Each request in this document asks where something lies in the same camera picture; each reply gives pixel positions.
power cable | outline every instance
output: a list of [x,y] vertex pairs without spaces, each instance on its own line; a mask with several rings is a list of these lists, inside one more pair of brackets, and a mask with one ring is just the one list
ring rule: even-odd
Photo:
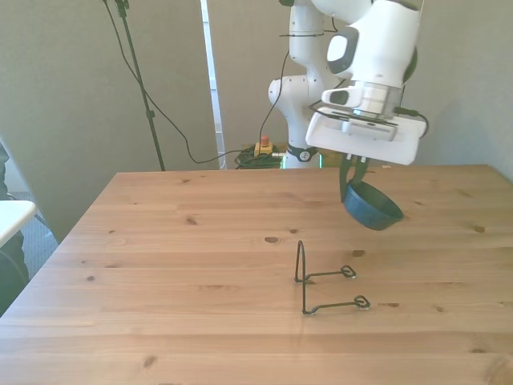
[[283,74],[285,73],[285,65],[287,64],[287,59],[289,58],[289,55],[290,55],[290,51],[287,51],[287,54],[285,55],[285,58],[283,59],[283,65],[281,66],[281,75],[280,75],[280,91],[278,92],[278,97],[276,99],[276,102],[274,102],[273,106],[271,107],[271,109],[269,110],[267,116],[265,117],[264,119],[264,123],[262,123],[262,126],[260,127],[260,132],[258,134],[258,142],[257,143],[260,143],[261,141],[261,137],[262,137],[262,132],[264,131],[264,126],[265,124],[267,123],[267,119],[269,119],[269,117],[271,116],[271,112],[273,112],[275,106],[278,104],[278,102],[280,101],[280,97],[281,97],[281,90],[283,88]]
[[134,70],[132,69],[130,63],[128,62],[128,59],[127,59],[127,56],[125,55],[125,51],[124,51],[124,48],[123,48],[123,44],[121,43],[121,37],[119,36],[119,32],[118,32],[118,27],[116,26],[115,24],[115,21],[114,21],[114,17],[112,16],[112,12],[111,12],[111,8],[109,7],[108,3],[107,3],[107,0],[103,0],[103,4],[105,4],[105,7],[107,8],[107,12],[109,14],[109,18],[111,19],[111,23],[112,23],[112,26],[114,28],[114,32],[115,32],[115,36],[116,38],[118,39],[118,44],[119,44],[119,49],[121,50],[121,55],[123,56],[123,61],[125,62],[125,64],[127,65],[127,68],[128,70],[131,72],[132,76],[134,77],[135,81],[141,86],[143,92],[145,93],[145,95],[147,96],[148,100],[151,102],[151,104],[153,105],[153,107],[155,107],[155,109],[160,112],[160,114],[162,114],[162,116],[175,128],[175,130],[178,131],[178,133],[182,136],[182,138],[184,138],[184,141],[185,141],[185,146],[187,148],[187,154],[189,156],[189,158],[196,164],[204,164],[204,163],[209,163],[209,162],[212,162],[214,160],[217,160],[219,158],[222,158],[223,156],[226,156],[228,154],[231,154],[231,153],[234,153],[234,152],[243,152],[244,150],[233,150],[233,151],[228,151],[228,152],[225,152],[224,154],[221,154],[219,156],[216,156],[215,158],[212,158],[212,159],[209,159],[209,160],[196,160],[194,158],[194,156],[192,156],[191,154],[191,149],[189,147],[189,142],[188,142],[188,139],[187,137],[185,136],[185,134],[178,128],[178,126],[175,124],[175,122],[173,122],[171,120],[171,118],[169,118],[168,115],[166,115],[164,113],[164,111],[162,111],[162,109],[157,105],[157,103],[153,100],[153,98],[150,96],[150,94],[148,94],[148,92],[146,91],[146,89],[142,86],[141,84],[141,81],[139,80],[139,77],[135,74]]

wire stand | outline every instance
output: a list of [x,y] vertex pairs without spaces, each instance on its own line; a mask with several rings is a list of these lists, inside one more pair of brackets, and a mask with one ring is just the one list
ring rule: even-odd
[[[302,265],[303,265],[303,279],[298,278],[298,272],[299,272],[299,257],[301,256]],[[353,270],[353,268],[349,265],[344,265],[341,267],[340,271],[331,271],[327,273],[314,273],[314,274],[308,274],[306,275],[306,256],[305,256],[305,245],[303,245],[303,241],[299,241],[297,243],[297,256],[296,256],[296,274],[294,276],[294,280],[296,283],[301,283],[303,285],[303,314],[304,315],[313,315],[315,314],[319,309],[326,309],[329,307],[340,307],[340,306],[356,306],[358,309],[361,310],[368,310],[370,308],[370,302],[367,298],[365,298],[363,295],[358,295],[354,298],[352,302],[343,302],[343,303],[332,303],[328,305],[319,305],[312,308],[310,311],[306,310],[306,285],[308,285],[308,280],[311,277],[320,277],[325,275],[337,275],[342,274],[346,278],[355,279],[356,278],[356,271]]]
[[131,57],[132,57],[132,60],[134,61],[135,76],[137,78],[137,83],[139,83],[139,87],[141,89],[141,94],[143,95],[143,102],[144,102],[144,106],[146,108],[146,117],[147,117],[147,121],[150,125],[151,136],[153,138],[153,143],[155,145],[157,158],[159,159],[160,170],[166,171],[166,168],[164,166],[164,159],[162,157],[162,152],[160,151],[159,140],[157,138],[155,122],[153,121],[155,118],[155,113],[152,109],[150,109],[150,105],[148,104],[148,101],[147,101],[147,92],[146,92],[146,89],[144,88],[143,76],[141,75],[141,71],[139,69],[139,62],[137,61],[137,55],[135,54],[134,43],[132,42],[130,30],[128,29],[128,23],[127,23],[127,9],[129,7],[128,0],[115,0],[115,4],[118,7],[119,16],[123,20],[123,26],[125,27],[125,32],[127,33],[128,46],[130,47]]

black cable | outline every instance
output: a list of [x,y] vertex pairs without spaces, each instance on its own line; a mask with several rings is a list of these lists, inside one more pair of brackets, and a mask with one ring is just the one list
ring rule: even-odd
[[267,123],[267,119],[269,119],[269,117],[271,116],[271,112],[273,112],[275,106],[278,104],[278,101],[280,100],[281,89],[283,88],[283,74],[285,73],[285,64],[287,64],[287,59],[289,58],[289,55],[290,55],[290,51],[287,51],[287,54],[285,55],[285,59],[283,60],[283,66],[281,66],[280,91],[278,92],[278,97],[276,99],[276,102],[274,102],[273,106],[271,107],[267,116],[264,119],[264,123],[262,123],[262,126],[260,127],[260,132],[258,134],[258,142],[257,143],[260,143],[261,137],[262,137],[262,132],[264,131],[264,126]]
[[[118,32],[118,27],[116,26],[115,24],[115,21],[114,21],[114,17],[112,16],[112,12],[111,12],[111,8],[109,7],[108,3],[107,3],[107,0],[103,0],[103,4],[105,4],[105,7],[107,8],[107,12],[109,14],[109,18],[111,19],[111,22],[112,22],[112,26],[114,27],[114,32],[115,32],[115,36],[116,38],[118,39],[118,44],[119,44],[119,49],[121,50],[121,55],[123,56],[123,61],[125,62],[125,64],[127,65],[128,67],[128,70],[131,72],[132,76],[134,77],[135,81],[140,85],[140,81],[139,81],[139,78],[137,77],[137,75],[135,74],[134,70],[131,68],[131,65],[130,63],[128,62],[128,59],[127,59],[127,56],[125,55],[125,51],[123,49],[123,44],[121,43],[121,38],[119,36],[119,32]],[[233,151],[228,151],[228,152],[225,152],[224,154],[221,154],[219,156],[216,156],[215,158],[212,158],[212,159],[209,159],[209,160],[196,160],[194,159],[194,156],[192,156],[191,154],[191,149],[189,147],[189,142],[188,142],[188,139],[187,137],[185,136],[185,134],[178,128],[178,126],[176,126],[175,122],[173,122],[171,120],[171,118],[169,118],[169,116],[167,116],[164,111],[162,111],[162,109],[157,105],[157,103],[155,103],[155,101],[153,101],[153,99],[151,98],[150,94],[147,93],[146,89],[144,89],[144,92],[148,98],[148,100],[151,102],[151,104],[153,105],[153,107],[156,108],[156,110],[158,112],[160,112],[160,114],[162,114],[162,116],[175,128],[175,130],[178,131],[178,133],[182,136],[182,138],[184,138],[184,141],[185,141],[185,146],[187,148],[187,154],[189,155],[189,158],[191,158],[191,160],[196,163],[196,164],[203,164],[203,163],[208,163],[208,162],[212,162],[214,160],[217,160],[219,158],[222,158],[223,156],[226,156],[228,154],[231,154],[231,153],[234,153],[234,152],[243,152],[244,150],[233,150]]]
[[337,26],[335,26],[335,18],[331,18],[331,25],[333,26],[333,29],[335,30],[335,32],[338,32]]
[[422,134],[422,136],[420,137],[420,139],[422,139],[424,136],[427,135],[427,133],[430,131],[430,121],[423,115],[423,114],[418,114],[418,117],[419,118],[422,118],[422,120],[424,120],[426,122],[426,130],[424,131],[424,133]]
[[424,133],[422,134],[420,139],[422,139],[424,136],[426,136],[427,133],[430,131],[430,121],[420,112],[418,112],[416,110],[410,110],[410,109],[404,108],[404,107],[396,107],[394,109],[394,112],[398,115],[407,115],[407,116],[411,116],[413,118],[421,118],[422,120],[424,120],[424,122],[426,122],[426,130],[424,131]]

black wire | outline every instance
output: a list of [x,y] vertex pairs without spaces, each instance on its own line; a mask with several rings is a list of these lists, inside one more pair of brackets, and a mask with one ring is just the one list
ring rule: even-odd
[[[115,36],[116,38],[118,39],[118,44],[119,44],[119,49],[121,50],[121,55],[123,56],[123,61],[125,62],[125,64],[127,65],[128,67],[128,70],[131,72],[132,76],[134,77],[135,81],[137,81],[137,83],[140,84],[140,81],[139,81],[139,78],[137,77],[137,75],[135,74],[134,70],[131,68],[131,65],[130,63],[128,62],[128,59],[127,59],[127,56],[125,55],[125,51],[123,49],[123,44],[121,43],[121,38],[119,36],[119,32],[118,32],[118,27],[116,26],[115,24],[115,21],[114,21],[114,17],[112,16],[112,12],[111,12],[111,8],[109,7],[108,3],[107,3],[107,0],[103,0],[103,4],[105,4],[105,7],[107,8],[107,12],[109,14],[109,18],[111,19],[111,22],[112,22],[112,26],[114,27],[114,32],[115,32]],[[212,158],[212,159],[209,159],[209,160],[196,160],[194,159],[194,156],[192,156],[191,154],[191,149],[189,147],[189,141],[187,139],[187,137],[185,136],[185,134],[178,128],[178,126],[176,126],[175,122],[173,122],[171,120],[171,118],[169,118],[169,116],[167,116],[164,111],[162,111],[162,109],[157,105],[157,103],[155,103],[153,101],[153,99],[151,98],[150,94],[147,93],[146,89],[144,89],[144,92],[146,93],[146,96],[148,98],[148,100],[151,102],[151,104],[153,105],[153,107],[156,108],[156,110],[158,112],[160,112],[160,114],[162,114],[162,116],[175,128],[175,130],[178,131],[178,133],[182,136],[182,138],[184,138],[184,141],[185,141],[185,146],[187,148],[187,154],[189,155],[189,158],[191,158],[191,160],[196,163],[196,164],[203,164],[203,163],[208,163],[208,162],[212,162],[214,160],[217,160],[219,158],[222,158],[223,156],[226,156],[228,154],[231,154],[231,153],[234,153],[234,152],[243,152],[244,150],[233,150],[233,151],[228,151],[228,152],[225,152],[224,154],[221,154],[219,156],[216,156],[215,158]]]
[[264,131],[264,126],[265,124],[267,123],[267,119],[269,119],[269,117],[271,116],[271,112],[273,112],[275,106],[278,104],[278,101],[280,100],[280,97],[281,97],[281,89],[283,88],[283,74],[285,73],[285,64],[287,64],[287,59],[289,58],[289,54],[290,54],[290,51],[287,51],[287,54],[285,55],[285,59],[283,60],[283,66],[281,66],[281,75],[280,75],[280,91],[278,92],[278,97],[276,99],[276,102],[274,102],[273,106],[271,107],[271,109],[269,110],[267,116],[265,117],[264,119],[264,123],[262,123],[262,126],[260,127],[260,132],[258,134],[258,141],[257,143],[260,143],[261,141],[261,137],[262,137],[262,132]]
[[335,30],[335,32],[338,32],[337,26],[335,26],[335,18],[331,18],[331,25],[333,26],[333,29]]
[[424,133],[422,134],[422,136],[420,137],[420,139],[422,139],[424,136],[427,135],[427,133],[430,131],[430,121],[421,113],[418,113],[418,117],[419,118],[422,118],[425,122],[426,122],[426,130],[424,131]]

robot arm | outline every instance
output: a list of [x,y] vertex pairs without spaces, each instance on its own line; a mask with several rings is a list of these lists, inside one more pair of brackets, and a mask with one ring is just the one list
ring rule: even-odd
[[[326,13],[330,3],[339,3],[312,1]],[[348,9],[355,11],[348,13],[348,20],[365,11],[352,3],[355,8]],[[352,85],[323,92],[322,101],[329,107],[320,108],[311,119],[309,145],[398,164],[414,161],[426,124],[397,117],[396,108],[414,69],[419,18],[407,2],[377,0],[332,38],[329,69],[339,78],[351,79]]]
[[[280,2],[292,7],[290,57],[307,69],[269,88],[272,103],[282,91],[277,108],[289,124],[288,167],[315,167],[316,148],[412,163],[426,124],[397,117],[396,108],[415,58],[418,10],[403,0]],[[318,41],[322,14],[352,22],[332,38],[327,58]],[[352,84],[333,89],[337,77]],[[305,107],[320,98],[329,106],[310,119]]]

